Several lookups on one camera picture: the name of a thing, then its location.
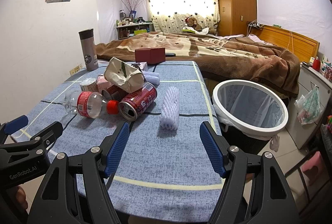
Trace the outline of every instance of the plastic bottle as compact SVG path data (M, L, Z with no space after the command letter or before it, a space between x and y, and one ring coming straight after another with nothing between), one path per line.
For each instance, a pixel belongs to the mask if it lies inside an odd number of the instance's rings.
M71 114L79 114L89 118L97 118L104 114L118 114L118 101L105 100L97 92L72 91L65 95L62 105Z

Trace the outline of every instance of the blue rubber pad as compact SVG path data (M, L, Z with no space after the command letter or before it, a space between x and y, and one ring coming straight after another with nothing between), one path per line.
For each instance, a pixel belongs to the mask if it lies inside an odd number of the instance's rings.
M16 131L22 129L23 127L28 125L28 118L25 115L16 118L9 123L6 123L4 132L7 135L14 134Z
M203 123L200 125L200 140L204 145L214 171L219 174L220 177L224 177L226 172L223 166L222 154L219 151L218 146L215 144L211 133Z
M125 123L107 155L107 162L105 169L105 174L107 175L107 177L116 172L117 166L120 163L122 153L127 145L128 138L129 138L129 124Z

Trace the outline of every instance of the black lid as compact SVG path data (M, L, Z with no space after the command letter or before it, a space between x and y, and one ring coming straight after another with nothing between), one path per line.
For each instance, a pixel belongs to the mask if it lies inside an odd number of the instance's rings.
M88 30L80 31L78 33L80 35L80 39L81 40L93 37L93 29L88 29Z

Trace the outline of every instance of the metal screw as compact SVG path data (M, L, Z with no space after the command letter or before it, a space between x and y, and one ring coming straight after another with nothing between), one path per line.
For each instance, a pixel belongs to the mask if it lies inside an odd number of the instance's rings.
M91 152L93 152L93 153L97 153L97 152L99 152L99 151L100 151L99 146L93 146L93 147L91 148Z
M271 159L273 155L270 152L265 152L264 156L267 157L268 159Z
M64 156L65 156L64 153L59 153L59 154L57 154L56 158L57 159L63 159Z
M235 145L230 146L229 149L230 149L232 152L234 152L234 153L236 153L236 152L239 151L239 148L238 148L237 146L235 146Z

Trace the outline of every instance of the electrical outlet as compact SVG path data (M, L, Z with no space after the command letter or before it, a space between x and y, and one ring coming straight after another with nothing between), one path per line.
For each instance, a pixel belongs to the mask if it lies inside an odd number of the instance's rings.
M77 67L73 68L72 70L69 71L70 76L74 75L75 73L79 72L83 68L83 65L80 64Z

